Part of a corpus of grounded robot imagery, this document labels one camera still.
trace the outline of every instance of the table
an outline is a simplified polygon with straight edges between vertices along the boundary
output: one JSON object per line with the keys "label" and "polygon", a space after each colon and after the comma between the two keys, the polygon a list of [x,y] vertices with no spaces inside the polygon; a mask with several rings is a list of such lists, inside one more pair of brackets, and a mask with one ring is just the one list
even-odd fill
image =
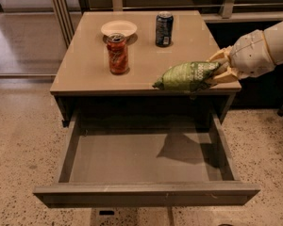
{"label": "table", "polygon": [[[85,13],[51,88],[67,145],[52,186],[34,193],[48,206],[245,204],[258,186],[240,181],[221,123],[238,82],[165,91],[168,68],[206,60],[219,48],[198,11],[174,11],[173,44],[155,45],[157,12]],[[127,20],[130,72],[113,75],[100,28]]]}

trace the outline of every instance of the open drawer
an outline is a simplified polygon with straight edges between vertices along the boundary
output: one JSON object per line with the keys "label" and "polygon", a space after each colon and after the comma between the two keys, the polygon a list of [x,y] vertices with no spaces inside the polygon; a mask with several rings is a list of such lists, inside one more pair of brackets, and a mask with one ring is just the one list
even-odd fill
{"label": "open drawer", "polygon": [[209,100],[78,100],[49,207],[243,205],[259,192],[240,181]]}

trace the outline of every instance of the terrazzo floor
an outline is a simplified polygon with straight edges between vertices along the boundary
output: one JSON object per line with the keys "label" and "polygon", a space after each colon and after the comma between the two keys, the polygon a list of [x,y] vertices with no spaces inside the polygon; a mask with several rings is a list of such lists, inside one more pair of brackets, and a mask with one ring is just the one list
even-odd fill
{"label": "terrazzo floor", "polygon": [[[65,51],[52,14],[0,14],[0,36],[0,72],[54,72]],[[223,124],[241,180],[261,187],[244,206],[113,208],[114,216],[47,208],[32,191],[53,184],[67,133],[50,86],[50,80],[0,80],[0,226],[283,226],[283,118],[273,109],[230,110]]]}

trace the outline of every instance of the soda can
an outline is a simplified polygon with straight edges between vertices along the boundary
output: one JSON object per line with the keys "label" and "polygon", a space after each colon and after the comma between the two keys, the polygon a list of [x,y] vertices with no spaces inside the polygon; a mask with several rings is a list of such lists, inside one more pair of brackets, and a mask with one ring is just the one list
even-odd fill
{"label": "soda can", "polygon": [[157,16],[156,45],[167,47],[172,41],[173,15],[169,11],[161,11]]}
{"label": "soda can", "polygon": [[110,71],[114,74],[126,73],[129,67],[125,36],[119,33],[109,35],[107,49]]}

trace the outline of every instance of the green bag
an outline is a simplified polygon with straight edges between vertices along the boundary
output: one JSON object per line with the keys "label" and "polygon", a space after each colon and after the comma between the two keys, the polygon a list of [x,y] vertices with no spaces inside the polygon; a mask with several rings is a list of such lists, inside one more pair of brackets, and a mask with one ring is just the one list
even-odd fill
{"label": "green bag", "polygon": [[173,66],[155,82],[154,88],[194,92],[207,89],[205,81],[220,67],[218,62],[190,62]]}

